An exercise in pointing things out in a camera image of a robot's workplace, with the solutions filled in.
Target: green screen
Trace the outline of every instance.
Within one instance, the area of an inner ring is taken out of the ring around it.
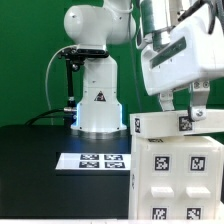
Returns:
[[[30,118],[48,110],[45,97],[46,68],[56,51],[73,44],[64,30],[64,15],[69,7],[80,4],[102,6],[103,1],[0,1],[0,126],[24,124]],[[138,27],[138,9],[134,9],[133,16]],[[108,46],[110,55],[118,63],[118,100],[123,105],[123,122],[126,125],[129,125],[131,113],[161,111],[157,97],[150,97],[146,93],[140,51],[136,50],[134,39],[131,44],[132,47],[130,43]],[[82,98],[82,75],[83,68],[73,75],[77,102]],[[208,108],[224,107],[223,86],[223,80],[211,83]],[[49,95],[52,108],[66,106],[64,59],[56,58],[52,64]],[[175,93],[174,103],[176,109],[186,109],[189,104],[188,91]],[[45,119],[37,124],[50,124],[50,121]],[[62,119],[56,124],[63,124]]]

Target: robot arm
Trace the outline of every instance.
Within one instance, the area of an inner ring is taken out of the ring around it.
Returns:
[[[137,46],[143,49],[144,83],[149,95],[159,95],[164,111],[174,110],[173,91],[189,88],[189,117],[199,121],[206,118],[209,81],[224,76],[222,26],[212,1],[196,1],[179,17],[179,24],[172,12],[179,11],[180,4],[174,2],[140,1]]]

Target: white robot link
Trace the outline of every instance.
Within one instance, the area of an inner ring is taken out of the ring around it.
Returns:
[[[72,6],[64,18],[75,52],[85,58],[83,98],[71,128],[93,138],[124,133],[122,106],[117,100],[117,63],[107,44],[122,44],[135,34],[131,0],[104,0],[102,7]]]
[[[223,30],[216,17],[221,2],[182,0],[179,6],[177,2],[139,2],[137,47],[142,49],[147,93],[158,94],[163,111],[169,111],[174,110],[173,92],[189,88],[189,118],[200,121],[206,118],[209,81],[224,76]],[[181,10],[178,23],[174,14]]]

